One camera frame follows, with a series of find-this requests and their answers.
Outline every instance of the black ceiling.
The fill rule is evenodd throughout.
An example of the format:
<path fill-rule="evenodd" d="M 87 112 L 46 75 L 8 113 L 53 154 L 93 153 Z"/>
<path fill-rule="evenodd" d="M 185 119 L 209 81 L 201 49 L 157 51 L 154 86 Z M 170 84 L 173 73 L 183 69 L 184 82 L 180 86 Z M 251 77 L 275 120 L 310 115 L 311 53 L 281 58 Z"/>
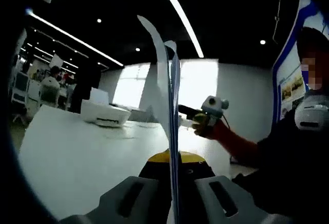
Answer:
<path fill-rule="evenodd" d="M 220 62 L 269 68 L 273 65 L 294 22 L 298 0 L 281 0 L 275 41 L 275 16 L 279 0 L 178 0 L 189 19 L 205 58 Z M 140 24 L 142 15 L 155 25 L 162 39 L 177 42 L 180 59 L 196 59 L 198 54 L 169 0 L 52 0 L 40 1 L 33 12 L 71 35 L 109 55 L 123 65 L 155 62 L 150 35 Z M 55 29 L 29 17 L 27 43 L 79 66 L 97 63 L 119 66 Z M 41 52 L 33 49 L 39 56 Z"/>

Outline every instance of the white device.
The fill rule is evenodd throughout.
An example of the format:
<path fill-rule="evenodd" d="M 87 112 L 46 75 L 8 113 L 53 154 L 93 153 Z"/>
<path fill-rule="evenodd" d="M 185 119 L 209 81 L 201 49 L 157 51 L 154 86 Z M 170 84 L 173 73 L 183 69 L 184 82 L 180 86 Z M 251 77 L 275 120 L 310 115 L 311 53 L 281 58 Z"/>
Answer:
<path fill-rule="evenodd" d="M 213 126 L 223 116 L 223 109 L 228 109 L 228 105 L 228 100 L 208 96 L 201 106 L 201 109 L 210 116 L 208 125 Z"/>
<path fill-rule="evenodd" d="M 81 103 L 82 120 L 99 126 L 120 127 L 128 120 L 130 114 L 131 112 L 126 109 L 91 100 L 82 100 Z"/>
<path fill-rule="evenodd" d="M 295 123 L 300 130 L 320 132 L 329 128 L 329 99 L 325 95 L 312 95 L 299 104 Z"/>

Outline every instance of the gray plastic part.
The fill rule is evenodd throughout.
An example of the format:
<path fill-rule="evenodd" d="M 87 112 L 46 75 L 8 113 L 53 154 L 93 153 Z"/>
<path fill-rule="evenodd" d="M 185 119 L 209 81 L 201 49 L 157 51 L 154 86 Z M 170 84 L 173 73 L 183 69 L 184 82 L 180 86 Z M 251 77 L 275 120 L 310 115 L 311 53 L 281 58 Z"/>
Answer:
<path fill-rule="evenodd" d="M 99 206 L 85 215 L 73 215 L 62 219 L 63 224 L 144 224 L 147 223 L 152 197 L 158 189 L 158 180 L 130 176 L 100 197 Z M 120 206 L 130 190 L 141 187 L 132 207 L 125 216 L 120 214 Z"/>
<path fill-rule="evenodd" d="M 228 217 L 211 185 L 219 183 L 237 208 L 237 212 Z M 255 206 L 252 195 L 225 176 L 216 176 L 195 180 L 204 203 L 208 220 L 213 223 L 291 223 L 291 219 L 282 215 L 272 215 Z"/>

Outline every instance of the wrist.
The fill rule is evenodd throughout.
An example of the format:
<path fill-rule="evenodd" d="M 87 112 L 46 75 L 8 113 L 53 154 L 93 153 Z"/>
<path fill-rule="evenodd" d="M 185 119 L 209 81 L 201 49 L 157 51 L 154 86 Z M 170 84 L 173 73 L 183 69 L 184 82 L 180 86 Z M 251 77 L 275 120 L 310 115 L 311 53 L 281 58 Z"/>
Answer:
<path fill-rule="evenodd" d="M 220 139 L 229 131 L 229 128 L 224 124 L 222 120 L 218 120 L 213 126 L 213 134 L 216 136 L 216 139 Z"/>

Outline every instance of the paper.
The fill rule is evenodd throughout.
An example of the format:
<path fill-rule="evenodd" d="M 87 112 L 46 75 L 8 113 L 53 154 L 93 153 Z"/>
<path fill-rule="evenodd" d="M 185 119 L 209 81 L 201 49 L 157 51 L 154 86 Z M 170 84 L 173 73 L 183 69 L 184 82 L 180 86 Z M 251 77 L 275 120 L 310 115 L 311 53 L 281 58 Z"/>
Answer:
<path fill-rule="evenodd" d="M 57 54 L 55 54 L 49 63 L 49 67 L 52 68 L 53 66 L 58 66 L 59 68 L 61 68 L 63 62 L 64 61 Z"/>
<path fill-rule="evenodd" d="M 90 91 L 90 100 L 94 103 L 108 105 L 108 93 L 101 89 L 92 88 Z"/>
<path fill-rule="evenodd" d="M 152 108 L 154 115 L 162 125 L 169 140 L 170 173 L 172 208 L 175 223 L 179 220 L 178 197 L 178 90 L 180 82 L 180 66 L 176 53 L 176 44 L 173 41 L 166 45 L 175 52 L 169 78 L 169 61 L 165 45 L 156 28 L 144 17 L 137 16 L 145 29 L 150 33 L 157 55 L 157 86 L 155 88 Z"/>

